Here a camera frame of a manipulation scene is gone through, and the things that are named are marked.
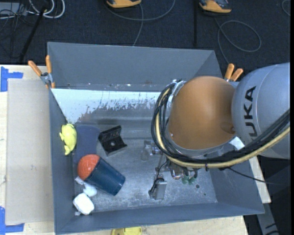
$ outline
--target orange ball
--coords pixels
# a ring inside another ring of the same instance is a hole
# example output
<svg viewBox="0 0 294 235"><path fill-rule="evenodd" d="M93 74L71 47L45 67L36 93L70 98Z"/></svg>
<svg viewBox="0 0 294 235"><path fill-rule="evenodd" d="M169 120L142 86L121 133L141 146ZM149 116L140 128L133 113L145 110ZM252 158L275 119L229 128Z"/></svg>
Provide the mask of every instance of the orange ball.
<svg viewBox="0 0 294 235"><path fill-rule="evenodd" d="M82 157L77 165L77 174L81 180L85 180L96 167L100 157L96 154L89 154Z"/></svg>

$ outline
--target metal bracket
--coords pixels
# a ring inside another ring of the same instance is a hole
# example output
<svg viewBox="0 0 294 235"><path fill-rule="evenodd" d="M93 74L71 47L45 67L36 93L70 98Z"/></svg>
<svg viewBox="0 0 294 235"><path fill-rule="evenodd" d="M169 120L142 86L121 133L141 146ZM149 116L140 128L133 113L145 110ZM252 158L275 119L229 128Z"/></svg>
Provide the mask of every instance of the metal bracket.
<svg viewBox="0 0 294 235"><path fill-rule="evenodd" d="M158 176L158 178L155 180L155 187L149 190L148 194L150 198L153 198L155 200L164 199L167 181L165 181L162 176Z"/></svg>
<svg viewBox="0 0 294 235"><path fill-rule="evenodd" d="M99 134L99 141L105 150L107 156L111 155L112 152L115 152L121 148L127 146L120 137L121 126L113 127L109 130L103 131Z"/></svg>

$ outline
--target white object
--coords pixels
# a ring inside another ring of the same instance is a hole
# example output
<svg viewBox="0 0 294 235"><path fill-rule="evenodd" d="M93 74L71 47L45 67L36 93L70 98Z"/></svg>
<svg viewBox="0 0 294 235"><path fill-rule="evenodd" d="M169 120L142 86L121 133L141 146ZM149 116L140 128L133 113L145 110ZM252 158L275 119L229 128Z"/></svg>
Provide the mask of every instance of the white object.
<svg viewBox="0 0 294 235"><path fill-rule="evenodd" d="M79 185L84 185L84 184L85 184L85 182L84 182L80 177L78 177L78 176L77 176L77 178L75 178L75 181L76 181Z"/></svg>
<svg viewBox="0 0 294 235"><path fill-rule="evenodd" d="M73 200L73 204L84 215L88 215L95 208L93 202L85 193L77 195Z"/></svg>
<svg viewBox="0 0 294 235"><path fill-rule="evenodd" d="M89 197L93 197L97 194L97 189L96 187L94 187L93 185L90 185L88 183L84 184L85 189L83 189L83 192L89 196Z"/></svg>
<svg viewBox="0 0 294 235"><path fill-rule="evenodd" d="M89 196L89 197L93 197L97 194L97 189L95 186L93 185L90 185L86 182L84 182L80 177L76 177L75 178L75 181L79 184L79 185L82 185L84 186L85 188L83 189L83 192Z"/></svg>

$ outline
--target cable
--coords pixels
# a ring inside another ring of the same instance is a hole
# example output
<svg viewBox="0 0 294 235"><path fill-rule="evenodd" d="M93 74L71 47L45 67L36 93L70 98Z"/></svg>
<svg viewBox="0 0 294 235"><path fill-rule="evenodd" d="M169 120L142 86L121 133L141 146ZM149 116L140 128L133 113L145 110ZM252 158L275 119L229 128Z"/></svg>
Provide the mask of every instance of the cable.
<svg viewBox="0 0 294 235"><path fill-rule="evenodd" d="M142 31L142 28L143 28L143 23L144 23L144 22L147 22L147 21L157 20L157 19L160 19L160 18L166 16L166 15L167 15L167 14L173 9L174 5L175 5L175 0L173 0L173 3L172 3L172 5L171 5L170 9L169 9L166 13L164 13L164 14L158 16L158 17L155 17L155 18L147 18L147 19L144 19L144 11L143 11L143 7L142 7L141 4L139 4L140 9L141 9L141 12L142 12L142 18L140 18L140 19L138 19L138 18L128 18L128 17L121 16L121 15L119 15L119 14L113 12L113 11L108 7L107 4L105 4L105 8L106 8L109 12L111 12L113 15L115 15L115 16L117 16L117 17L120 17L120 18L123 18L123 19L127 19L127 20L140 21L140 22L142 22L142 23L141 23L141 27L140 27L140 29L139 29L139 32L138 32L138 34L137 34L137 37L136 37L136 39L135 39L135 41L134 41L134 44L132 45L132 46L135 46L135 44L136 44L136 42L137 42L137 40L138 40L138 38L139 38L139 36L140 36L140 34L141 34L141 31Z"/></svg>
<svg viewBox="0 0 294 235"><path fill-rule="evenodd" d="M164 162L164 163L158 168L157 176L156 176L155 180L153 181L153 185L152 185L152 187L151 187L151 189L150 189L151 192L152 192L152 191L155 189L155 187L156 187L156 182L158 181L158 176L159 176L159 173L160 173L160 170L161 170L162 166L164 166L167 162L168 162L168 160L166 160L166 161L165 161L165 162Z"/></svg>
<svg viewBox="0 0 294 235"><path fill-rule="evenodd" d="M29 11L29 13L32 13L32 14L35 14L35 15L39 15L40 11L34 6L32 0L28 0L28 1L29 1L29 3L30 3L31 7L36 11L36 13L35 13L35 12L31 12L31 11ZM52 7L51 7L51 9L50 9L49 11L43 13L43 17L45 17L45 18L51 18L51 19L57 19L57 18L62 17L63 14L64 14L64 12L65 12L65 2L64 2L64 0L61 0L62 7L63 7L61 13L60 13L59 15L55 15L55 16L49 16L49 15L48 15L48 14L50 14L50 13L53 11L53 9L54 9L54 1L51 0L51 2L52 2Z"/></svg>
<svg viewBox="0 0 294 235"><path fill-rule="evenodd" d="M142 7L141 4L139 4L139 6L140 6L141 12L142 12L142 23L141 23L141 27L140 27L140 29L138 31L137 37L136 37L136 39L135 39L135 41L134 41L134 43L133 43L132 46L135 46L135 44L136 44L136 42L137 42L137 40L138 40L138 38L139 38L139 36L141 34L141 31L142 31L142 28L143 28L143 24L144 24L144 11L143 11L143 7Z"/></svg>
<svg viewBox="0 0 294 235"><path fill-rule="evenodd" d="M117 17L120 17L120 18L123 18L123 19L132 20L132 21L144 21L144 22L147 22L147 21L157 20L157 19L160 19L160 18L166 16L166 15L167 15L168 13L170 13L170 11L173 9L174 5L175 5L175 0L173 0L173 3L172 3L172 5L171 5L170 9L169 9L166 13L164 13L164 14L158 16L158 17L155 17L155 18L146 18L146 19L124 17L124 16L121 16L121 15L119 15L119 14L113 12L113 11L110 10L107 6L106 6L106 8L107 8L112 14L114 14L114 15L117 16Z"/></svg>
<svg viewBox="0 0 294 235"><path fill-rule="evenodd" d="M283 7L284 3L287 2L287 1L291 1L291 0L284 0L284 1L282 2L281 6L282 6L283 11L284 11L286 14L288 14L289 16L291 16L291 14L290 14L290 13L289 13L289 12Z"/></svg>
<svg viewBox="0 0 294 235"><path fill-rule="evenodd" d="M199 160L181 155L176 149L174 149L170 142L166 140L164 135L165 127L163 126L163 124L159 124L160 119L165 118L165 115L162 116L162 107L166 105L166 101L168 101L174 86L175 82L170 83L164 88L164 90L160 93L158 97L154 116L151 122L151 134L155 144L159 147L159 149L163 151L163 153L167 156L169 160L179 166L206 169L231 167L235 164L242 163L251 159L254 156L261 154L265 150L269 149L270 147L281 141L290 132L290 127L284 129L290 119L290 110L288 110L268 130L262 133L257 139L246 145L245 148L243 148L243 150L245 150L244 152L241 152L240 154L236 151L234 154L235 157L231 158L231 160Z"/></svg>
<svg viewBox="0 0 294 235"><path fill-rule="evenodd" d="M237 48L237 49L239 49L239 50L241 50L241 51L244 51L244 52L256 52L256 51L258 51L258 50L260 49L260 47L261 47L261 45L262 45L262 43L261 43L261 38L260 38L259 34L256 32L256 30L253 29L251 26L249 26L249 25L247 25L246 23L243 23L243 22L241 22L241 21L237 21L237 20L229 20L229 21L227 21L227 22L224 22L224 23L221 24L221 25L219 25L219 23L218 23L218 21L217 21L216 18L215 18L215 21L216 21L216 23L217 23L217 25L218 25L218 27L219 27L219 29L218 29L218 45L219 45L219 48L220 48L221 54L223 55L224 59L226 60L226 62L227 62L228 64L229 64L230 62L227 60L227 58L226 58L226 56L225 56L225 54L224 54L224 52L223 52L223 50L222 50L222 48L221 48L221 43L220 43L220 32L222 32L222 34L224 35L224 37L227 39L227 41L228 41L231 45L233 45L235 48ZM225 24L228 24L228 23L239 23L239 24L243 24L243 25L247 26L248 28L250 28L250 29L256 34L256 36L258 37L258 40L259 40L259 46L258 46L256 49L248 50L248 49L243 49L243 48L237 46L236 44L234 44L234 43L233 43L233 42L227 37L227 35L225 34L225 32L222 30L222 27L223 27Z"/></svg>
<svg viewBox="0 0 294 235"><path fill-rule="evenodd" d="M250 179L252 179L252 180L255 180L255 181L258 181L258 182L261 182L261 183L265 183L265 184L268 184L268 185L285 185L285 184L281 184L281 183L272 183L272 182L268 182L268 181L260 180L260 179L257 179L257 178L254 178L254 177L248 176L248 175L246 175L246 174L243 174L243 173L241 173L241 172L239 172L239 171L236 171L236 170L232 169L231 167L228 167L228 168L226 168L226 169L229 169L229 170L231 170L231 171L233 171L233 172L235 172L235 173L237 173L237 174L239 174L239 175L241 175L241 176L244 176L244 177L247 177L247 178L250 178Z"/></svg>

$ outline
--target black plastic piece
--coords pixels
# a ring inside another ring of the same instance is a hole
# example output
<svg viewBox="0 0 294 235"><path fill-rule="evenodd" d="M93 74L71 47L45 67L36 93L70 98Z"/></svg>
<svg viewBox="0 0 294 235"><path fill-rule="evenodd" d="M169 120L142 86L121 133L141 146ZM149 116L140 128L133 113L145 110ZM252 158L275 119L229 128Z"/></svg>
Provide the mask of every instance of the black plastic piece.
<svg viewBox="0 0 294 235"><path fill-rule="evenodd" d="M115 152L119 149L122 149L127 146L120 136L121 126L113 127L109 130L103 131L99 134L99 141L105 150L107 156L111 155L112 152Z"/></svg>

